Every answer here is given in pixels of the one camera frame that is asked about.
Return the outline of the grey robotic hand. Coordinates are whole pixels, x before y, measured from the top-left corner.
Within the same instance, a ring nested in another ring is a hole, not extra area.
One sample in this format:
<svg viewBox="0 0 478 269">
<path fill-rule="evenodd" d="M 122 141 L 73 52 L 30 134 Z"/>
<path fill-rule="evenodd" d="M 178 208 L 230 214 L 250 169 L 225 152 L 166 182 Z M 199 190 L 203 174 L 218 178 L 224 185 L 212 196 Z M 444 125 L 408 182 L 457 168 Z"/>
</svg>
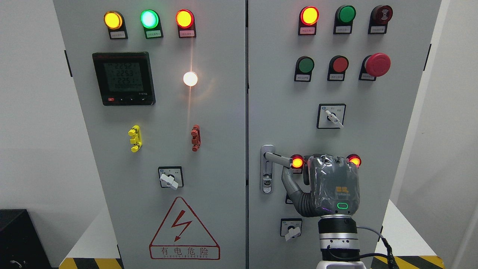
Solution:
<svg viewBox="0 0 478 269">
<path fill-rule="evenodd" d="M 297 213 L 303 217 L 356 213 L 360 186 L 354 163 L 344 157 L 316 154 L 307 160 L 307 171 L 310 192 L 303 192 L 292 179 L 292 170 L 282 168 L 282 183 Z"/>
</svg>

